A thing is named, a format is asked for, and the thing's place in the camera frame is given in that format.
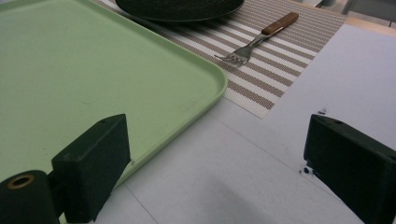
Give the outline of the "light green plastic tray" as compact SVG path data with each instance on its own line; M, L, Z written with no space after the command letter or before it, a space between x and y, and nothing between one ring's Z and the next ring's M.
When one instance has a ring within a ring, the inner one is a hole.
M132 174L226 87L216 64L92 0L0 3L0 181L49 172L58 152L118 114Z

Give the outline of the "wooden-handled metal fork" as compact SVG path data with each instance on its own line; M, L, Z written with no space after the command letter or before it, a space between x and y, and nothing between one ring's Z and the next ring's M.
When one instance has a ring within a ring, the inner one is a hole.
M223 57L216 55L216 58L233 66L242 66L250 60L253 49L256 48L262 41L271 38L280 31L286 29L288 26L295 23L298 18L298 13L290 12L279 20L263 28L262 31L246 46L236 49L232 53L229 53Z

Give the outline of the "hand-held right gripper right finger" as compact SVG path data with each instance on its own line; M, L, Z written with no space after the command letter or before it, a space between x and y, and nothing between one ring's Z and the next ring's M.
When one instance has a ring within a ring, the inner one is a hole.
M364 224L396 218L396 151L346 123L313 115L304 159Z

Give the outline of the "striped woven placemat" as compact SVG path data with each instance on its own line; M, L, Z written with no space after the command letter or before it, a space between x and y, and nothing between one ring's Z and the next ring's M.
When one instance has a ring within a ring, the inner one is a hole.
M219 56L245 46L265 26L290 12L297 13L298 20L261 42L252 51L248 63L232 67L219 60ZM263 118L346 19L343 15L290 0L245 0L244 5L232 15L213 21L180 25L142 23L222 67L228 77L224 96Z

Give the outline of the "black round plate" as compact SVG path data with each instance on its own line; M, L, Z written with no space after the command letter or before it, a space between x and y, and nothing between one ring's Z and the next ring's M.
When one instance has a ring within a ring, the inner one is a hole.
M234 13L245 0L115 0L133 17L149 21L207 21Z

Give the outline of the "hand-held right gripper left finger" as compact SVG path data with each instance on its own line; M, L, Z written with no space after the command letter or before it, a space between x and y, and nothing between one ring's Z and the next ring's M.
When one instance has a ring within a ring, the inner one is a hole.
M130 161L126 116L96 122L51 160L56 212L71 223L95 220Z

